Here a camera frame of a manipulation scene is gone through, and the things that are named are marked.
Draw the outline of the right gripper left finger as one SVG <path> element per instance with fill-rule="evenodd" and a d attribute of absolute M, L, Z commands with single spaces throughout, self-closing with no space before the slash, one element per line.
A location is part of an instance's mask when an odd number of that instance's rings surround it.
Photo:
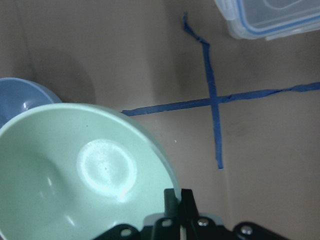
<path fill-rule="evenodd" d="M 163 191 L 164 212 L 153 213 L 143 220 L 143 240 L 180 240 L 179 201 L 173 188 Z"/>

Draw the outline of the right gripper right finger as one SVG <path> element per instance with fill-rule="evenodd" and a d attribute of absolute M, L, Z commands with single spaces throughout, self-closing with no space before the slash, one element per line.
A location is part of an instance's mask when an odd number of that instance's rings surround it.
<path fill-rule="evenodd" d="M 226 240 L 228 238 L 228 232 L 219 216 L 198 210 L 191 189 L 181 190 L 180 221 L 185 240 Z"/>

